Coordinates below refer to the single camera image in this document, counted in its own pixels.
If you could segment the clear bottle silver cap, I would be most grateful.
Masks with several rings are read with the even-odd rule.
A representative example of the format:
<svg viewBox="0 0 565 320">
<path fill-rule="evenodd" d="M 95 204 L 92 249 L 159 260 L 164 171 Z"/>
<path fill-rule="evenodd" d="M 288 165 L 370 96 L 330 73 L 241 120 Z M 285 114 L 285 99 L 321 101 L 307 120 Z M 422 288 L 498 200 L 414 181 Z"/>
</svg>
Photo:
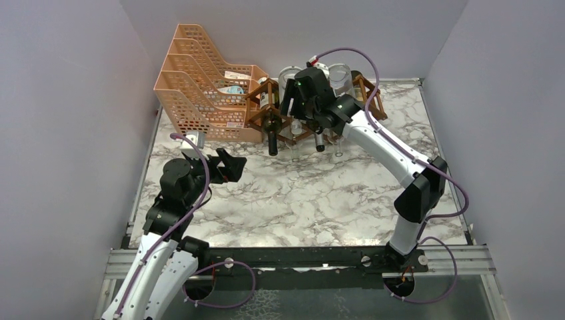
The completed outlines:
<svg viewBox="0 0 565 320">
<path fill-rule="evenodd" d="M 293 136 L 302 134 L 300 120 L 305 120 L 302 99 L 293 82 L 295 75 L 300 71 L 300 67 L 288 66 L 279 73 L 279 98 L 281 100 L 279 110 L 281 115 L 292 117 L 290 133 Z"/>
</svg>

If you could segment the green wine bottle white label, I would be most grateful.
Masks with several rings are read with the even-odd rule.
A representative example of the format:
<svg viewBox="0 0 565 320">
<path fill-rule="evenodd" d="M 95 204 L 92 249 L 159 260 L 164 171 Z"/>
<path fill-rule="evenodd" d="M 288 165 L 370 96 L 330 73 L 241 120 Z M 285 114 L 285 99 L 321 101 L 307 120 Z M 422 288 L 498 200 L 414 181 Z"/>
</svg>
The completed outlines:
<svg viewBox="0 0 565 320">
<path fill-rule="evenodd" d="M 263 84 L 267 79 L 268 79 L 267 77 L 261 77 L 259 79 L 259 84 Z M 278 109 L 280 105 L 278 89 L 276 89 L 271 93 L 271 97 L 273 99 L 275 109 Z M 259 95 L 259 101 L 260 101 L 259 103 L 260 110 L 266 109 L 269 104 L 268 93 L 267 92 L 261 93 Z M 282 130 L 282 119 L 269 111 L 266 115 L 264 115 L 261 118 L 261 121 L 262 121 L 261 128 L 263 132 L 267 134 L 267 139 L 269 144 L 269 155 L 276 156 L 278 155 L 279 152 L 277 147 L 277 135 Z"/>
</svg>

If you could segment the clear glass bottle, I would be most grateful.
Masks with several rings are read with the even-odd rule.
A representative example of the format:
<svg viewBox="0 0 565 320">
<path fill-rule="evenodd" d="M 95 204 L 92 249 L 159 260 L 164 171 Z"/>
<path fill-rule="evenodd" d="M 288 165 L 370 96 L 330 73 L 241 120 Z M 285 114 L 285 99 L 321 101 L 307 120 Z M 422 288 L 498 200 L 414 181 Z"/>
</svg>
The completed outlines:
<svg viewBox="0 0 565 320">
<path fill-rule="evenodd" d="M 326 136 L 326 140 L 332 145 L 335 157 L 342 157 L 342 141 L 344 140 L 340 135 L 330 133 Z"/>
<path fill-rule="evenodd" d="M 290 159 L 293 163 L 297 163 L 300 161 L 300 147 L 301 142 L 298 140 L 299 135 L 301 134 L 300 131 L 296 129 L 293 130 L 291 127 L 287 127 L 284 129 L 285 137 L 287 137 L 290 141 L 285 143 L 286 147 L 289 149 L 290 152 Z"/>
</svg>

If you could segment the dark green wine bottle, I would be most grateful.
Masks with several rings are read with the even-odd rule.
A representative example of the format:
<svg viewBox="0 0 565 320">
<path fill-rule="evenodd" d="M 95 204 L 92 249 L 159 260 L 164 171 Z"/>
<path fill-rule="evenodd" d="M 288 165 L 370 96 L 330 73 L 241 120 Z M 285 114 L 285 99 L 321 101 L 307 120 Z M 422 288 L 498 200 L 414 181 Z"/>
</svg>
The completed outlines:
<svg viewBox="0 0 565 320">
<path fill-rule="evenodd" d="M 325 150 L 324 128 L 317 121 L 308 121 L 307 126 L 314 133 L 316 151 L 319 153 L 323 152 Z"/>
</svg>

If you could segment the clear round jug dark liquid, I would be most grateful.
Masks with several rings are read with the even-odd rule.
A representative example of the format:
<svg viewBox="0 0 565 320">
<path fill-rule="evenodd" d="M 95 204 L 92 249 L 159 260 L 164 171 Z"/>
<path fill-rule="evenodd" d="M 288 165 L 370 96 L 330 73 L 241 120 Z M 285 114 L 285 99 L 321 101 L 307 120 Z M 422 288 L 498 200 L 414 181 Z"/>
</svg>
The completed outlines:
<svg viewBox="0 0 565 320">
<path fill-rule="evenodd" d="M 328 67 L 328 80 L 336 97 L 350 95 L 355 97 L 352 84 L 352 74 L 350 67 L 344 63 L 335 63 Z"/>
</svg>

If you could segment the green wine bottle silver neck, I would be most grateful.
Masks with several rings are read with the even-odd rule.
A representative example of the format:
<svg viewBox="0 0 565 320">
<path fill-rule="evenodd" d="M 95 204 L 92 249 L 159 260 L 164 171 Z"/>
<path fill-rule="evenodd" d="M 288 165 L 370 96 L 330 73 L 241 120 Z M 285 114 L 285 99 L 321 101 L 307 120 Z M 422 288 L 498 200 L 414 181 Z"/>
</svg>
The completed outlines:
<svg viewBox="0 0 565 320">
<path fill-rule="evenodd" d="M 357 77 L 362 77 L 362 73 L 357 70 L 352 70 L 351 75 L 353 80 L 354 96 L 356 97 L 357 100 L 364 101 L 364 98 L 362 96 L 362 89 L 360 87 L 359 82 L 356 80 Z"/>
</svg>

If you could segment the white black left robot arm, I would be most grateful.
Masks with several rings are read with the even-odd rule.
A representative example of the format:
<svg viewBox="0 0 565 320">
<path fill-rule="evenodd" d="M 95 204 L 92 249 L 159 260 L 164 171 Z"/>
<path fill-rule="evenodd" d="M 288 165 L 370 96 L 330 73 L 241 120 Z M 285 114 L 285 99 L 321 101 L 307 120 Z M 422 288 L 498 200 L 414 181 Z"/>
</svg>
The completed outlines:
<svg viewBox="0 0 565 320">
<path fill-rule="evenodd" d="M 161 319 L 189 276 L 207 270 L 209 244 L 185 231 L 210 186 L 237 182 L 247 164 L 223 148 L 216 152 L 195 151 L 164 164 L 137 253 L 102 319 Z"/>
</svg>

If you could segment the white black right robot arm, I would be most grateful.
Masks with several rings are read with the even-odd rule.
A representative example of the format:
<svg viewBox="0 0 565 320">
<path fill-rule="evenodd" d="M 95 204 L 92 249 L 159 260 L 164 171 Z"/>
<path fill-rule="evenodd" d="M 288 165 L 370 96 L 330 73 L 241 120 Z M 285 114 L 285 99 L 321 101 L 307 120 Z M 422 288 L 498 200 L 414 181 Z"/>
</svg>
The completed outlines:
<svg viewBox="0 0 565 320">
<path fill-rule="evenodd" d="M 411 262 L 426 216 L 444 195 L 446 161 L 410 148 L 352 95 L 336 96 L 323 70 L 313 66 L 286 81 L 281 111 L 314 121 L 319 128 L 358 145 L 400 183 L 404 190 L 394 201 L 399 218 L 385 245 L 384 262 L 393 271 L 403 270 Z"/>
</svg>

